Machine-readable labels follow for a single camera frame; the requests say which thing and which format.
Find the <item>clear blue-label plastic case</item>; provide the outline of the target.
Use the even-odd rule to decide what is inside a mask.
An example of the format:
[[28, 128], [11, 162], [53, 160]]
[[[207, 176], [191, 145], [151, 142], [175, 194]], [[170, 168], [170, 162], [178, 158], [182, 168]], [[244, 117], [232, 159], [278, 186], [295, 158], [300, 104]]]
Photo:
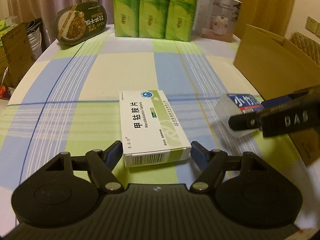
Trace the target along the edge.
[[240, 138], [254, 132], [252, 130], [233, 131], [228, 120], [233, 115], [245, 114], [262, 110], [262, 104], [251, 94], [223, 94], [214, 107], [218, 119], [227, 128], [227, 131], [235, 138]]

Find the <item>white mecobalamin tablet box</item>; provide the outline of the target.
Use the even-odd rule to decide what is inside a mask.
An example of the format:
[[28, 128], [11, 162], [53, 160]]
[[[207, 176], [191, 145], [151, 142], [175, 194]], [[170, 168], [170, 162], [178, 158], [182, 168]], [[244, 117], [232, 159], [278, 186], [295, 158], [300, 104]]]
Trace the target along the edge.
[[191, 144], [162, 90], [119, 93], [126, 167], [184, 161]]

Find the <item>large cardboard box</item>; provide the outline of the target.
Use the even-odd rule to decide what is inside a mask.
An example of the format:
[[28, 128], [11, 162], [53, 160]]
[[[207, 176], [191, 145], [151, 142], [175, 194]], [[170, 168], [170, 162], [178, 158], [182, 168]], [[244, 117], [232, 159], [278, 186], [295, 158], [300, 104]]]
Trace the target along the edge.
[[[319, 85], [319, 65], [288, 39], [248, 25], [234, 66], [262, 96], [263, 101]], [[319, 133], [307, 129], [288, 134], [304, 164], [319, 158]]]

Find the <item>quilted chair cushion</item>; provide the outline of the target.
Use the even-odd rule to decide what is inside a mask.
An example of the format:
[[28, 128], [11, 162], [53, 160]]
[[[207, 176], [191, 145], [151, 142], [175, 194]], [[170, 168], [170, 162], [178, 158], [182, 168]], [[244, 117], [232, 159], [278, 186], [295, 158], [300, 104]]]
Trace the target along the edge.
[[319, 43], [299, 32], [294, 32], [289, 41], [297, 46], [304, 54], [308, 55], [316, 64], [320, 64]]

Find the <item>wooden door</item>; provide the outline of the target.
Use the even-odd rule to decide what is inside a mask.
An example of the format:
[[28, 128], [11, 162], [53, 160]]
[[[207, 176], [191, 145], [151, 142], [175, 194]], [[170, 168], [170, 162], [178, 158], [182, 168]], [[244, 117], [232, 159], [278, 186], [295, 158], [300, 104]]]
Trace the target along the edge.
[[241, 8], [234, 34], [242, 38], [246, 25], [284, 36], [295, 0], [239, 0]]

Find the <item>white humidifier box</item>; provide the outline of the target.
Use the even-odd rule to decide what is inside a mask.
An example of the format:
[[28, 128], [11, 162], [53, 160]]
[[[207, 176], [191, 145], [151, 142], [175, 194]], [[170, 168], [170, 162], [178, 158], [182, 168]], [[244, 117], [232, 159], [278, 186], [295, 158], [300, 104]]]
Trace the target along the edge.
[[193, 29], [203, 38], [232, 42], [239, 0], [197, 0]]

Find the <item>brown cardboard boxes stack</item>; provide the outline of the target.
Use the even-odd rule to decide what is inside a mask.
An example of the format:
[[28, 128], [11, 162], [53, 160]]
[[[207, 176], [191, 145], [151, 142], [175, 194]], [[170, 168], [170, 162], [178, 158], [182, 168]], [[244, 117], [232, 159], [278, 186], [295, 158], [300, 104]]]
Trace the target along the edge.
[[1, 20], [1, 84], [17, 87], [42, 54], [42, 22], [21, 23], [16, 16]]

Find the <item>green tissue pack bundle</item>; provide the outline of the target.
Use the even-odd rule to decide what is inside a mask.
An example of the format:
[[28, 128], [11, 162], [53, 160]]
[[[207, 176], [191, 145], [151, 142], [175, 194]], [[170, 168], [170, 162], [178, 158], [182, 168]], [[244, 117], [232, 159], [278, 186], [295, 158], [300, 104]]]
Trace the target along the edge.
[[188, 42], [197, 0], [113, 0], [117, 37]]

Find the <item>oval instant meal box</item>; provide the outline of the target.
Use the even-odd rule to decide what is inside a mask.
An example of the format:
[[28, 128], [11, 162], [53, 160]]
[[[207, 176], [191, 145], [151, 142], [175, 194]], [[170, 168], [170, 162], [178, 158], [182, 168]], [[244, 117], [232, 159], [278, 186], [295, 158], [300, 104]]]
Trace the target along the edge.
[[88, 1], [66, 7], [54, 18], [53, 31], [56, 39], [74, 46], [102, 33], [106, 27], [107, 13], [96, 1]]

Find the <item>double wall socket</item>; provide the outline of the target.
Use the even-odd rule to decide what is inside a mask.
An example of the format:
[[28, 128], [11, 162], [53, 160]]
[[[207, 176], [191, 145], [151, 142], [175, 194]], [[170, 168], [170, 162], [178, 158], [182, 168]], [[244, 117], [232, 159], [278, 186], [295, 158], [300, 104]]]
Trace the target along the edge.
[[320, 37], [320, 32], [319, 32], [320, 24], [315, 19], [308, 16], [305, 28], [306, 28], [306, 30], [310, 31], [311, 33], [313, 33], [317, 37]]

